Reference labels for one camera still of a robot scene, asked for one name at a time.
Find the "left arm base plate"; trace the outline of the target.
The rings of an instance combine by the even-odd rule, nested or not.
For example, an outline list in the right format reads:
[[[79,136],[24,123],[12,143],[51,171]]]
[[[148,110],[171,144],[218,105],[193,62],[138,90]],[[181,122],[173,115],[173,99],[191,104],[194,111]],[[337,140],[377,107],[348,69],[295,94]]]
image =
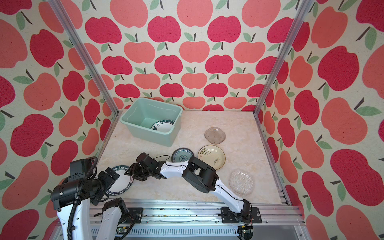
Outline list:
[[[143,217],[143,208],[128,208],[128,212],[122,215],[119,224],[130,224],[135,220],[136,224],[140,224]]]

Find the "teal patterned small plate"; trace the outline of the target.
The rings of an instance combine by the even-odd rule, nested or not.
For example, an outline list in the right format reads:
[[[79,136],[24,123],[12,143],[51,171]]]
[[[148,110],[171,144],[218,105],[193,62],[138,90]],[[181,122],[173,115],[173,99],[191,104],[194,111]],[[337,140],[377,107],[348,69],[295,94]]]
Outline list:
[[[173,163],[182,163],[182,162],[187,162],[190,160],[191,157],[194,157],[194,153],[192,150],[188,148],[179,148],[176,149],[172,156],[171,156],[171,161]]]

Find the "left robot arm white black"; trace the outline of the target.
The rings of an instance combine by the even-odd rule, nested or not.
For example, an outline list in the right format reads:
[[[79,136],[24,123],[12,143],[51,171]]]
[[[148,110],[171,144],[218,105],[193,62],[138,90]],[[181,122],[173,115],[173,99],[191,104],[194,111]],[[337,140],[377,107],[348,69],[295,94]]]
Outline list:
[[[91,206],[104,203],[98,240],[115,239],[117,227],[132,217],[125,202],[109,199],[108,190],[119,179],[111,168],[97,172],[97,157],[73,161],[70,176],[51,193],[53,208],[60,220],[65,240],[91,240]]]

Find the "cream plate with plant drawing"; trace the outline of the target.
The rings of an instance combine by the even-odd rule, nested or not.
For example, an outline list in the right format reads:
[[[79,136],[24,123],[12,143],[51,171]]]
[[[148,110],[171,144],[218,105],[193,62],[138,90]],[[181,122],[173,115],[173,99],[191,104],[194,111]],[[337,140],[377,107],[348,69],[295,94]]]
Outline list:
[[[224,151],[214,145],[202,147],[198,152],[198,159],[210,165],[215,170],[222,168],[226,162]]]

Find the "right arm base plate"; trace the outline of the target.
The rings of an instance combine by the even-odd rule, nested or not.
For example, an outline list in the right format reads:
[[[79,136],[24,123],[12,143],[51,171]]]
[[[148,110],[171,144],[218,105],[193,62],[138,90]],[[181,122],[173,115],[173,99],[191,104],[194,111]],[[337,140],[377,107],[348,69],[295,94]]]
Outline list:
[[[222,219],[223,224],[261,224],[262,217],[259,208],[251,208],[247,214],[235,213],[230,211],[229,208],[221,208],[219,217]]]

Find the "white plate dark green rim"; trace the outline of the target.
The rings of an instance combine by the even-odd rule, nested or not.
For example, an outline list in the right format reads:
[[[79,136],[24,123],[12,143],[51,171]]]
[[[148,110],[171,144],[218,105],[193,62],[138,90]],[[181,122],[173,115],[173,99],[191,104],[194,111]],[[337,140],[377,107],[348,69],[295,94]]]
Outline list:
[[[152,130],[167,133],[169,132],[172,127],[174,126],[174,121],[172,120],[161,120],[156,123],[154,123],[151,127]]]

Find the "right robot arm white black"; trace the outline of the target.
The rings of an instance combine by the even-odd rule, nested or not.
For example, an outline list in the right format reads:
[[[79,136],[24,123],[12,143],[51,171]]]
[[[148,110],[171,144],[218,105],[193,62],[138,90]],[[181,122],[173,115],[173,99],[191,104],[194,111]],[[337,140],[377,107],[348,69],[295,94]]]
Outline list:
[[[183,178],[204,194],[213,194],[229,207],[229,214],[240,223],[249,224],[252,219],[251,203],[233,193],[219,178],[216,170],[196,157],[182,163],[156,161],[147,153],[137,157],[125,175],[144,182],[148,177],[155,179]]]

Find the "white plate lettered rim front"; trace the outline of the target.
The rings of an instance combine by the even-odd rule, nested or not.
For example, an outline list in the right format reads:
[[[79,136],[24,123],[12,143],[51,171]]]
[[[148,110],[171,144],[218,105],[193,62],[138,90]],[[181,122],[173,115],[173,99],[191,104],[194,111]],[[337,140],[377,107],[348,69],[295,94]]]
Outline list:
[[[134,179],[126,175],[125,172],[129,169],[129,166],[119,165],[112,168],[118,175],[119,178],[115,181],[115,183],[111,186],[111,188],[107,191],[109,196],[118,196],[125,193],[133,184]]]

